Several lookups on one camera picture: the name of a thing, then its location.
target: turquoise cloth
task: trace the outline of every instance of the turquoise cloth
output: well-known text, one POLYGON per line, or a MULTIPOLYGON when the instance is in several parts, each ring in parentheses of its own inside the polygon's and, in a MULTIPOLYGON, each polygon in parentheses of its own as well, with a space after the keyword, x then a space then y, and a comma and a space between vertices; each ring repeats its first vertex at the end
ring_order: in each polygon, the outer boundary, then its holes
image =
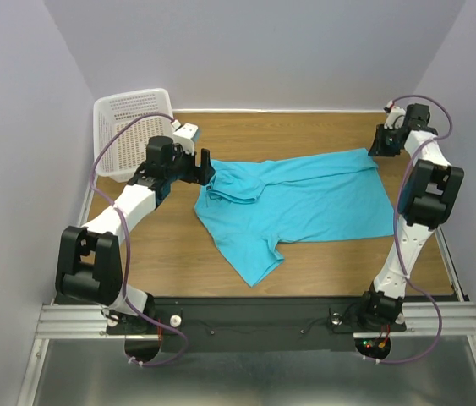
POLYGON ((275 162, 211 163, 216 174, 200 190, 194 209, 250 286, 282 263, 279 242, 393 234, 393 209, 365 149, 275 162))

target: gray floor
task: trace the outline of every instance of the gray floor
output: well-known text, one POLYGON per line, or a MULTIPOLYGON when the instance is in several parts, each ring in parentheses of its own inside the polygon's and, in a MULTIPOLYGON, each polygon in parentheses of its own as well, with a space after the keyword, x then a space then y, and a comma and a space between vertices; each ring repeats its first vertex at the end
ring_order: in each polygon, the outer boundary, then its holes
MULTIPOLYGON (((431 338, 395 338, 391 358, 431 338)), ((117 341, 54 341, 36 405, 476 406, 476 369, 465 337, 404 366, 374 365, 328 351, 187 354, 175 365, 128 365, 117 341)))

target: white knob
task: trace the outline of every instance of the white knob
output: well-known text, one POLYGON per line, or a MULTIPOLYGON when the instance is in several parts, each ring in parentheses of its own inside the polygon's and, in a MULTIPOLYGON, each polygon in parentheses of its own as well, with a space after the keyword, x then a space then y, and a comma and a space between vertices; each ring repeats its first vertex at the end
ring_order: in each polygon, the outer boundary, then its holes
POLYGON ((170 326, 174 328, 181 326, 181 317, 179 317, 178 315, 173 315, 172 317, 170 317, 170 326))

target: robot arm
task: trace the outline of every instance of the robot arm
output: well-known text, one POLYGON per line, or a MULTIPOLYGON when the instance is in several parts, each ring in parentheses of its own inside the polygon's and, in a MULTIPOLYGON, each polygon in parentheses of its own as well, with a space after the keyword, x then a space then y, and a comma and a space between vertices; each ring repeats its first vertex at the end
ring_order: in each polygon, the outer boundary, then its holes
MULTIPOLYGON (((149 139, 146 160, 115 200, 115 206, 123 213, 129 231, 164 201, 173 182, 209 183, 215 174, 210 152, 203 149, 200 166, 195 164, 194 142, 199 133, 195 125, 185 124, 172 137, 149 139)), ((56 290, 74 299, 136 315, 124 303, 119 254, 119 245, 123 241, 123 225, 114 207, 108 207, 80 228, 66 228, 57 260, 56 290)), ((127 299, 135 308, 152 315, 153 306, 150 304, 153 298, 149 294, 127 286, 127 299)))
POLYGON ((377 126, 369 151, 370 156, 395 156, 404 148, 413 156, 428 143, 414 158, 413 171, 403 186, 397 207, 397 243, 407 275, 403 274, 394 242, 386 263, 362 298, 359 314, 366 325, 396 321, 414 263, 427 239, 450 216, 462 183, 463 170, 445 159, 434 141, 436 131, 428 124, 427 106, 413 104, 407 111, 392 107, 385 124, 377 126))

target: shirt sleeve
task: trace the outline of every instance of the shirt sleeve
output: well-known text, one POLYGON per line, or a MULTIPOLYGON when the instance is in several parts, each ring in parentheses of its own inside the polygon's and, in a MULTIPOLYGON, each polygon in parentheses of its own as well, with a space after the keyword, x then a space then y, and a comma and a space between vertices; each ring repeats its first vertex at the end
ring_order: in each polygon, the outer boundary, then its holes
POLYGON ((251 287, 284 261, 276 249, 278 241, 272 236, 230 233, 214 240, 222 255, 251 287))

